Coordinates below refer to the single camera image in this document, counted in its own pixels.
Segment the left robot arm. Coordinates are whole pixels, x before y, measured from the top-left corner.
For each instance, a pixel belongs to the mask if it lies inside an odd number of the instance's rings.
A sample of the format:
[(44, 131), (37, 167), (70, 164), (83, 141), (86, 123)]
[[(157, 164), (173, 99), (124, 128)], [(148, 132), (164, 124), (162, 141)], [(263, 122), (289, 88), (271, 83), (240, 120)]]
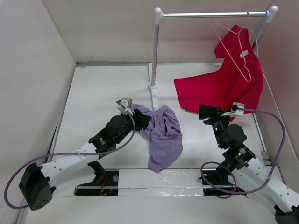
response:
[(75, 152), (52, 162), (28, 165), (19, 183), (28, 207), (36, 211), (47, 205), (58, 193), (86, 182), (99, 185), (105, 170), (99, 159), (118, 150), (117, 145), (129, 133), (148, 127), (151, 116), (134, 109), (133, 116), (116, 115), (106, 127)]

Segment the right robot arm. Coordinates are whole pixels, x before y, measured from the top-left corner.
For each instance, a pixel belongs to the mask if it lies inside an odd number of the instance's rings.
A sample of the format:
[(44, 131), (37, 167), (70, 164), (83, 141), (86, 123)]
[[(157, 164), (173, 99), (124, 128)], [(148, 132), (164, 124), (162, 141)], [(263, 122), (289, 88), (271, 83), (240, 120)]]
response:
[(230, 110), (199, 104), (199, 119), (211, 125), (218, 148), (224, 149), (222, 163), (216, 169), (204, 173), (201, 181), (211, 187), (216, 196), (225, 193), (228, 199), (234, 195), (252, 195), (274, 216), (278, 224), (299, 222), (299, 195), (267, 170), (244, 142), (247, 139), (242, 127), (231, 124), (230, 119), (242, 116), (248, 109), (234, 102)]

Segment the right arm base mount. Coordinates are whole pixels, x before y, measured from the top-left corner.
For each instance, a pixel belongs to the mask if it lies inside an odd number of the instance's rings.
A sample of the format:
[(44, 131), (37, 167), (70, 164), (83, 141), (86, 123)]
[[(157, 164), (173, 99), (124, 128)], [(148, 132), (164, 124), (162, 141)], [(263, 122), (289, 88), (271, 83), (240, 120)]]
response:
[(203, 175), (198, 179), (198, 182), (202, 184), (204, 196), (215, 196), (220, 199), (228, 199), (232, 197), (231, 194), (216, 190), (215, 188), (210, 186), (205, 180), (202, 179), (203, 176), (209, 182), (211, 182), (211, 184), (223, 190), (235, 190), (236, 192), (244, 191), (243, 189), (234, 186), (234, 182), (229, 180), (231, 175), (224, 168), (212, 167), (202, 168), (201, 170)]

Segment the purple t shirt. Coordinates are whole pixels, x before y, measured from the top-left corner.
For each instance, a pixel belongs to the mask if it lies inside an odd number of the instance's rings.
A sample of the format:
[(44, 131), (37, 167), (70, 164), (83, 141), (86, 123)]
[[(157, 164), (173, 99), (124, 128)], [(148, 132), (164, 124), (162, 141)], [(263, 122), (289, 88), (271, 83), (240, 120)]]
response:
[(148, 168), (155, 173), (168, 168), (183, 152), (183, 135), (175, 112), (165, 105), (157, 111), (139, 104), (132, 104), (131, 109), (151, 116), (147, 128), (139, 131), (150, 142)]

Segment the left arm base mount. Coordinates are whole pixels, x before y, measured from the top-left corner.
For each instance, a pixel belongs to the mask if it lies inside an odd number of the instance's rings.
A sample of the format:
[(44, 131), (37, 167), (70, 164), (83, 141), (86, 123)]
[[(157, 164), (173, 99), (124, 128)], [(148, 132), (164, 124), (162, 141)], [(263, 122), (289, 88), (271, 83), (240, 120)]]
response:
[(94, 177), (75, 187), (76, 196), (118, 196), (119, 170), (105, 170), (98, 161), (88, 163)]

